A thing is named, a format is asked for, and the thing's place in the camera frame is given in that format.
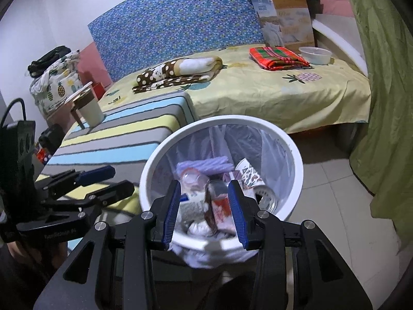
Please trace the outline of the person's left hand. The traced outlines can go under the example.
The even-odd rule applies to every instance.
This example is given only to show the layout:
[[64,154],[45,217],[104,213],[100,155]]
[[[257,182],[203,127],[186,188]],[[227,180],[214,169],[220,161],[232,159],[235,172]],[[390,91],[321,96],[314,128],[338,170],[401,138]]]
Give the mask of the person's left hand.
[[32,248],[22,242],[11,242],[6,244],[11,256],[20,263],[44,263],[59,268],[67,258],[68,244],[49,244],[43,247]]

